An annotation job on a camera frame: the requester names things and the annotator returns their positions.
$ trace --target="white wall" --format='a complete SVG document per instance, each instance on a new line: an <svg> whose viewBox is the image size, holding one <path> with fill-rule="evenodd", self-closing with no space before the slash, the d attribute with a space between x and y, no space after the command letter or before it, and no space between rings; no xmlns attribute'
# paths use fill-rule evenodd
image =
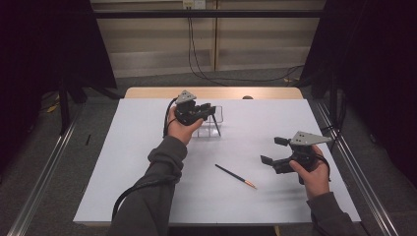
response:
<svg viewBox="0 0 417 236"><path fill-rule="evenodd" d="M182 9L182 1L170 0L91 0L91 3L95 10ZM320 10L324 4L325 0L207 1L208 9L221 10ZM190 72L187 19L97 21L116 77ZM318 21L193 19L199 64L204 71L304 64Z"/></svg>

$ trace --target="finger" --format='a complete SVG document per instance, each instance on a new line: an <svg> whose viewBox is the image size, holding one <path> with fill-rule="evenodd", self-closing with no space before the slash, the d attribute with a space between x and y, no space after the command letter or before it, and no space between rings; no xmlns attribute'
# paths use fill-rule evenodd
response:
<svg viewBox="0 0 417 236"><path fill-rule="evenodd" d="M317 147L317 146L313 145L313 146L312 146L312 150L313 150L313 152L315 152L315 153L317 153L317 154L319 154L319 155L323 156L323 152L319 149L319 147Z"/></svg>
<svg viewBox="0 0 417 236"><path fill-rule="evenodd" d="M301 176L301 178L303 178L303 180L306 180L309 177L309 172L306 169L304 169L304 167L301 166L297 161L290 160L289 165L295 172L297 172Z"/></svg>

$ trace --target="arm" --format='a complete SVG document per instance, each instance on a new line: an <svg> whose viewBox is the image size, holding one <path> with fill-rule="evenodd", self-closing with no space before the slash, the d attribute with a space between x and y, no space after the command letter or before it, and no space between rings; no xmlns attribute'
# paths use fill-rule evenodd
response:
<svg viewBox="0 0 417 236"><path fill-rule="evenodd" d="M169 121L174 119L174 110L172 107L169 112ZM137 184L165 178L179 180L182 161L187 155L186 144L202 123L203 120L199 120L186 127L173 121L168 127L168 136L150 152L150 166ZM174 184L145 187L130 194L113 219L107 235L166 235Z"/></svg>
<svg viewBox="0 0 417 236"><path fill-rule="evenodd" d="M313 146L313 151L323 155L316 146ZM304 180L315 228L323 235L358 235L349 215L340 209L329 190L328 167L319 160L316 169L308 172L294 160L289 164Z"/></svg>

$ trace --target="pencil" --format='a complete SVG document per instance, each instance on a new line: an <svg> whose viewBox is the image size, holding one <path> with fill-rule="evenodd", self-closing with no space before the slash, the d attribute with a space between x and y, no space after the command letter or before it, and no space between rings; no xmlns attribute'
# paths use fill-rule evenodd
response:
<svg viewBox="0 0 417 236"><path fill-rule="evenodd" d="M232 172L230 172L230 171L226 170L225 168L223 168L223 167L219 166L218 164L215 164L215 166L216 166L216 167L218 167L219 169L223 170L224 172L226 172L226 173L230 174L231 176L235 177L236 179L238 179L238 180L242 181L243 183L245 183L245 184L247 184L247 185L251 186L252 188L257 189L257 187L255 187L255 185L254 185L254 184L252 184L251 182L249 182L248 180L245 180L244 178L242 178L242 177L238 176L237 174L234 174L234 173L232 173Z"/></svg>

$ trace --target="black cable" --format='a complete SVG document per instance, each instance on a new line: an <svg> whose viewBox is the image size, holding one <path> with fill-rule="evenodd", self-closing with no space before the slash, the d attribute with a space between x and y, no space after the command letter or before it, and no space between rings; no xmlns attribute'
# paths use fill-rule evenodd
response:
<svg viewBox="0 0 417 236"><path fill-rule="evenodd" d="M169 122L169 124L167 124L168 123L169 109L171 108L172 103L174 103L174 101L176 101L176 100L177 100L177 97L172 98L172 100L169 102L168 107L166 108L165 120L163 121L163 136L162 136L163 138L165 138L165 136L168 135L168 126L172 122L171 121L171 122Z"/></svg>
<svg viewBox="0 0 417 236"><path fill-rule="evenodd" d="M330 126L327 126L327 127L323 127L323 128L321 128L320 130L322 131L322 134L325 134L325 133L323 133L323 131L325 131L325 130L331 130L331 129L333 129L334 128L334 126L332 126L332 125L330 125Z"/></svg>
<svg viewBox="0 0 417 236"><path fill-rule="evenodd" d="M330 165L328 164L328 161L325 159L324 156L320 155L320 154L315 154L316 159L321 160L327 167L328 167L328 181L330 182Z"/></svg>
<svg viewBox="0 0 417 236"><path fill-rule="evenodd" d="M191 65L191 55L190 55L190 54L191 54L191 45L193 45L194 58L195 58L195 60L196 60L197 67L199 68L199 71L200 71L200 73L201 73L203 76L198 75L198 74L194 71L193 66ZM223 87L227 87L227 85L225 85L225 84L222 84L222 83L219 83L219 82L216 82L216 81L213 81L213 80L209 79L209 78L208 78L208 77L207 77L207 76L203 73L202 69L200 68L200 65L199 65L199 60L197 59L197 54L196 54L196 45L195 45L195 43L194 43L193 21L191 20L191 18L189 18L189 19L188 19L188 63L189 63L189 65L190 65L190 69L191 69L191 71L192 71L192 72L193 72L193 74L194 74L195 76L197 76L198 78L205 79L205 80L207 80L207 81L210 81L210 82L212 82L212 83L215 83L215 84L220 85L220 86L223 86Z"/></svg>
<svg viewBox="0 0 417 236"><path fill-rule="evenodd" d="M116 216L117 211L119 210L119 206L122 203L122 201L128 197L133 192L140 190L144 187L149 186L155 186L155 185L161 185L161 184L170 184L170 183L176 183L177 178L166 178L166 179L160 179L160 180L153 180L142 184L137 184L132 186L131 188L127 189L123 194L120 195L120 197L117 199L116 203L113 207L113 213L111 214L111 220L113 221L114 217Z"/></svg>
<svg viewBox="0 0 417 236"><path fill-rule="evenodd" d="M336 142L337 142L338 135L339 135L339 133L337 133L336 137L335 137L335 138L334 138L334 140L333 140L333 143L332 143L332 144L331 144L331 146L330 146L330 153L333 153L333 148L334 148L334 145L335 145L335 144L336 144Z"/></svg>
<svg viewBox="0 0 417 236"><path fill-rule="evenodd" d="M341 98L341 104L340 104L340 113L337 118L337 127L341 131L341 128L343 127L344 118L346 117L346 95L344 92L342 92L342 98Z"/></svg>
<svg viewBox="0 0 417 236"><path fill-rule="evenodd" d="M216 82L216 81L218 81L218 80L221 80L221 81L241 81L241 82L272 82L272 81L278 81L278 80L282 80L282 79L284 79L284 78L286 78L286 77L288 77L289 75L291 75L292 73L294 73L294 72L296 72L297 71L297 69L298 68L301 68L301 67L304 67L304 65L299 65L299 66L294 66L294 67L290 67L290 68L288 68L288 70L287 70L287 74L285 74L284 76L282 76L282 77L279 77L279 78L274 78L274 79L269 79L269 80L247 80L247 79L235 79L235 78L220 78L220 77L216 77L216 78L209 78L203 71L202 71L202 69L200 68L200 65L199 65L199 60L197 59L197 54L196 54L196 46L195 46L195 42L194 42L194 29L193 29L193 20L191 19L191 18L189 18L188 19L188 29L189 29L189 50L188 50L188 63L189 63L189 66L190 66L190 69L191 69L191 71L193 72L193 74L195 75L195 76L197 76L197 77L199 77L199 78L201 78L201 79L205 79L205 80L208 80L208 81L210 81L210 82L212 82L212 83L215 83L215 84L218 84L218 85L221 85L221 86L224 86L224 87L227 87L227 85L225 85L225 84L222 84L222 83L220 83L220 82ZM196 60L196 63L197 63L197 67L198 67L198 69L199 69L199 72L202 74L202 76L200 76L200 75L198 75L195 71L194 71L194 69L193 69L193 67L192 67L192 65L191 65L191 47L192 47L192 45L193 45L193 52L194 52L194 58L195 58L195 60Z"/></svg>
<svg viewBox="0 0 417 236"><path fill-rule="evenodd" d="M364 223L362 221L360 221L359 223L361 224L362 228L365 230L366 235L371 236L368 229L365 227Z"/></svg>

